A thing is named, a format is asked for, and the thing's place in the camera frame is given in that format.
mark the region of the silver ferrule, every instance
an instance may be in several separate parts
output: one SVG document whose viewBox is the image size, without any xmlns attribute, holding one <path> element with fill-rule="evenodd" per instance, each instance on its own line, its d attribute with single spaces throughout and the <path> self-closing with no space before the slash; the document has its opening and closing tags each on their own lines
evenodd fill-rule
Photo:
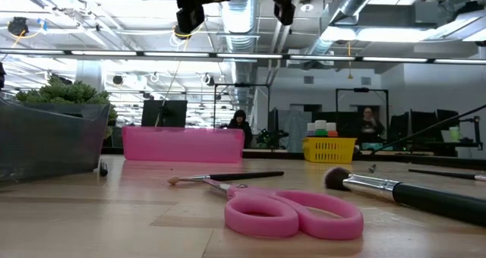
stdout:
<svg viewBox="0 0 486 258">
<path fill-rule="evenodd" d="M 180 181 L 204 182 L 205 179 L 211 179 L 210 175 L 195 175 L 191 177 L 181 178 Z"/>
<path fill-rule="evenodd" d="M 369 178 L 361 175 L 349 175 L 348 179 L 342 181 L 342 185 L 353 192 L 379 197 L 389 201 L 393 199 L 393 188 L 398 181 L 391 181 L 379 178 Z"/>
<path fill-rule="evenodd" d="M 486 175 L 475 175 L 474 179 L 479 181 L 486 181 Z"/>
</svg>

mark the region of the scissors blade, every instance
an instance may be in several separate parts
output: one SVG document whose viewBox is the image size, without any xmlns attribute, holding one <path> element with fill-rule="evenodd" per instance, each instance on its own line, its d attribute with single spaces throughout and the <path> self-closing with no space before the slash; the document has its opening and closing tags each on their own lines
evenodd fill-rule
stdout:
<svg viewBox="0 0 486 258">
<path fill-rule="evenodd" d="M 226 184 L 226 183 L 219 182 L 219 181 L 214 181 L 214 180 L 211 180 L 211 179 L 204 179 L 204 183 L 213 186 L 215 189 L 223 192 L 224 194 L 226 194 L 228 189 L 231 187 L 230 184 Z"/>
</svg>

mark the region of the table surface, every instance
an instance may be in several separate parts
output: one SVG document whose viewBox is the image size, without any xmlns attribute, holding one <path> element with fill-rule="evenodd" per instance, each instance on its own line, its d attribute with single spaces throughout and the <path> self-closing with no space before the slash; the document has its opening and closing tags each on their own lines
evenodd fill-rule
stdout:
<svg viewBox="0 0 486 258">
<path fill-rule="evenodd" d="M 244 160 L 240 165 L 125 162 L 106 156 L 107 178 L 70 175 L 0 187 L 0 257 L 484 257 L 486 229 L 355 193 L 324 190 L 323 173 L 336 165 L 297 160 Z M 450 168 L 378 162 L 343 165 L 373 175 L 486 198 L 486 183 L 408 173 Z M 326 241 L 250 238 L 224 225 L 226 200 L 197 183 L 171 187 L 172 175 L 283 170 L 284 177 L 245 183 L 326 192 L 360 207 L 364 234 Z"/>
</svg>

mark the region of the woman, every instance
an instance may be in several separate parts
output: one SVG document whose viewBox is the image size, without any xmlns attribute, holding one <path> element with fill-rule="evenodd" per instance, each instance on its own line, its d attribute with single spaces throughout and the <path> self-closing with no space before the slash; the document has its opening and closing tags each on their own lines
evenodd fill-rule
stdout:
<svg viewBox="0 0 486 258">
<path fill-rule="evenodd" d="M 229 129 L 242 129 L 245 132 L 245 149 L 251 147 L 253 140 L 253 133 L 251 133 L 250 124 L 246 122 L 246 113 L 243 110 L 238 110 L 233 115 L 233 119 L 229 122 Z"/>
<path fill-rule="evenodd" d="M 385 130 L 385 127 L 373 117 L 373 111 L 367 107 L 363 111 L 363 119 L 360 120 L 358 128 L 360 129 L 358 135 L 359 143 L 376 143 L 383 141 L 380 135 Z"/>
</svg>

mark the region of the brush handle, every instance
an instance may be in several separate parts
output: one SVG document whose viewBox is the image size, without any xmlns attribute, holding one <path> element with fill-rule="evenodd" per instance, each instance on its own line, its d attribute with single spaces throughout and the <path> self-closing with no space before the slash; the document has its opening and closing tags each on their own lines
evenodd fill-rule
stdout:
<svg viewBox="0 0 486 258">
<path fill-rule="evenodd" d="M 448 172 L 448 171 L 416 170 L 416 169 L 409 169 L 409 171 L 417 172 L 417 173 L 421 173 L 421 174 L 441 175 L 441 176 L 446 176 L 446 177 L 450 177 L 450 178 L 464 178 L 464 179 L 475 180 L 475 175 L 470 175 L 470 174 L 460 174 L 460 173 L 454 173 L 454 172 Z"/>
<path fill-rule="evenodd" d="M 254 173 L 240 173 L 240 174 L 220 174 L 210 175 L 214 181 L 232 181 L 240 179 L 252 179 L 252 178 L 270 178 L 275 176 L 282 176 L 283 171 L 262 171 Z"/>
<path fill-rule="evenodd" d="M 393 199 L 426 212 L 486 226 L 486 200 L 404 183 L 393 188 Z"/>
</svg>

